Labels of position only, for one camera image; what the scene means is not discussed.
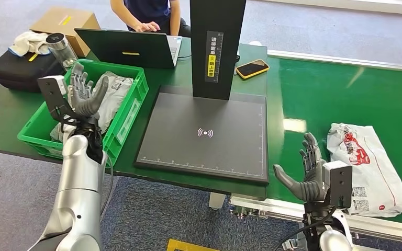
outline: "table edge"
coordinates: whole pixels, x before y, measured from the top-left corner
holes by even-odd
[[[277,51],[277,50],[267,50],[267,55],[271,57],[284,58],[284,59],[299,59],[299,60],[309,60],[317,62],[349,64],[357,66],[367,66],[377,69],[402,71],[402,64],[394,64],[380,61],[349,59],[349,58],[340,58],[336,56],[324,56],[324,55],[315,55],[315,54],[289,52],[289,51]]]
[[[48,157],[45,157],[40,154],[29,155],[29,154],[15,153],[15,152],[3,151],[3,150],[0,150],[0,153],[6,154],[6,155],[22,157],[22,158],[28,158],[28,159],[32,159],[34,161],[45,161],[45,162],[49,162],[49,163],[62,164],[62,159],[48,158]]]

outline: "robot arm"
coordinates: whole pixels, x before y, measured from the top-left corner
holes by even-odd
[[[297,247],[308,251],[352,250],[347,221],[341,211],[336,211],[351,206],[352,167],[341,161],[326,163],[315,137],[306,133],[304,138],[306,150],[300,150],[304,166],[302,182],[289,177],[280,165],[274,165],[277,179],[304,202],[304,227],[294,233],[303,237],[299,238]],[[283,246],[284,250],[293,250],[294,245],[287,241],[290,237],[275,249]]]
[[[38,80],[50,114],[66,124],[66,131],[53,210],[44,232],[29,251],[102,250],[101,194],[107,154],[102,150],[97,111],[108,80],[103,80],[95,95],[91,95],[81,65],[77,64],[73,73],[68,98],[74,110],[63,98],[66,93],[63,77]]]

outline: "packaged clothing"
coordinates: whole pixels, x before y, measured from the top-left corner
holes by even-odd
[[[331,161],[353,167],[350,214],[394,217],[402,213],[402,183],[374,128],[333,123],[327,137]]]
[[[116,112],[121,106],[122,101],[126,97],[130,87],[133,84],[132,78],[121,77],[112,72],[106,72],[99,78],[98,82],[93,88],[92,90],[93,94],[101,86],[101,82],[104,76],[108,77],[108,88],[104,96],[104,99],[101,103],[101,106],[98,109],[99,114],[98,125],[101,128],[101,134],[104,134],[107,131],[111,121],[116,115]],[[53,130],[50,132],[50,136],[53,140],[63,142],[61,123],[58,123],[53,128]]]

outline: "navy shirt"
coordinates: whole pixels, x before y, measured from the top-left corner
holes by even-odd
[[[124,5],[140,22],[160,22],[170,15],[169,0],[124,0]]]

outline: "person's hand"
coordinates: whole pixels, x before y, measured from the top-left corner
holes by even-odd
[[[140,23],[134,27],[136,32],[158,31],[161,28],[156,22]]]
[[[304,134],[303,146],[306,150],[299,152],[303,159],[303,182],[295,181],[280,165],[273,166],[275,177],[298,199],[304,202],[323,201],[326,191],[323,188],[322,169],[326,161],[321,158],[317,139],[312,133]]]

